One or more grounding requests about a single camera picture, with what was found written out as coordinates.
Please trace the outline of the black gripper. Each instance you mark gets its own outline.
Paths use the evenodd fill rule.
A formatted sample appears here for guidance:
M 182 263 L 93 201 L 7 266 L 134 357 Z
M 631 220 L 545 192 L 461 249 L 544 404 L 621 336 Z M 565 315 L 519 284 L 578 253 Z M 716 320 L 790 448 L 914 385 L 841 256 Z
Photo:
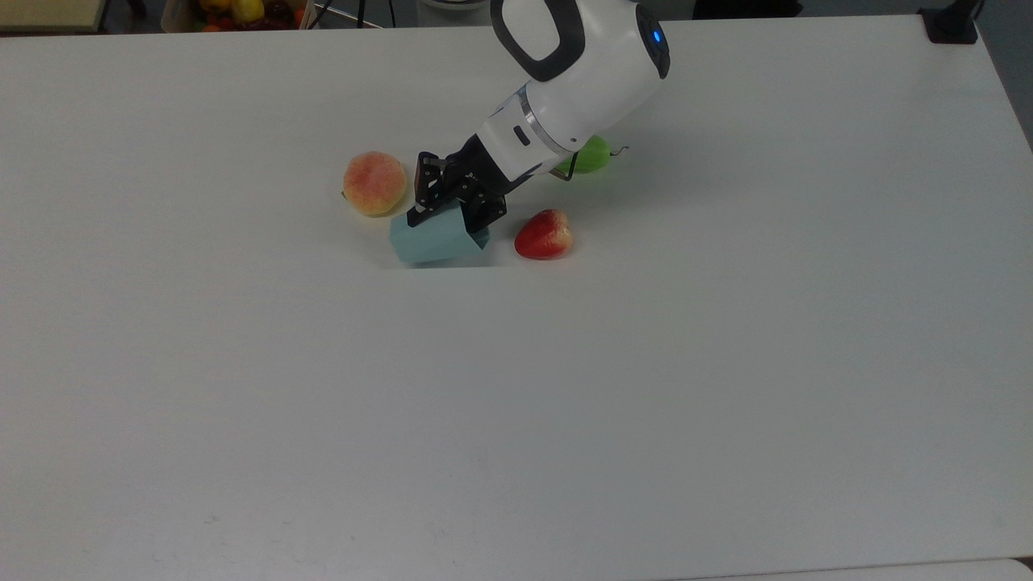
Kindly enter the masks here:
M 507 213 L 510 181 L 477 135 L 443 158 L 422 151 L 416 162 L 414 203 L 406 213 L 410 228 L 441 214 L 460 198 L 462 221 L 469 235 L 479 234 Z

